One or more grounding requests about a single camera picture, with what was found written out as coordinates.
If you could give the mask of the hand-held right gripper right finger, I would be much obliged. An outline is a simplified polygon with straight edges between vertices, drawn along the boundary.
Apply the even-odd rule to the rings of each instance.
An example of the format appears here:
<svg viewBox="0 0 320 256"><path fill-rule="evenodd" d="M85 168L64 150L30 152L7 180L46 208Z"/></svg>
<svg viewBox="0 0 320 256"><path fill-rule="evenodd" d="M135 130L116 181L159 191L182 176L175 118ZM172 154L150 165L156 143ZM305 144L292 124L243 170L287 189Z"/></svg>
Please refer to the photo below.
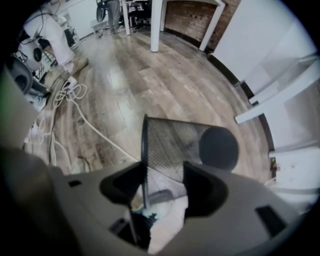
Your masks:
<svg viewBox="0 0 320 256"><path fill-rule="evenodd" d="M161 256L267 256L302 218L263 184L231 172L183 163L184 225Z"/></svg>

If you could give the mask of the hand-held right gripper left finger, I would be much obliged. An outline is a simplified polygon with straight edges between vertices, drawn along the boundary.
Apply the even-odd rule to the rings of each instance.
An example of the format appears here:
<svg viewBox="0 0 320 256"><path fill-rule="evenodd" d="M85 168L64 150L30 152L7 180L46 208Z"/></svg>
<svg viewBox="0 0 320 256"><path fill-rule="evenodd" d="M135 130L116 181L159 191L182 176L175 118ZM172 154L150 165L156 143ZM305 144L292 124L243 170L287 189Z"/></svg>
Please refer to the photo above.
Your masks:
<svg viewBox="0 0 320 256"><path fill-rule="evenodd" d="M64 175L51 166L49 174L59 206L74 232L83 256L146 256L111 227L130 210L143 177L140 163Z"/></svg>

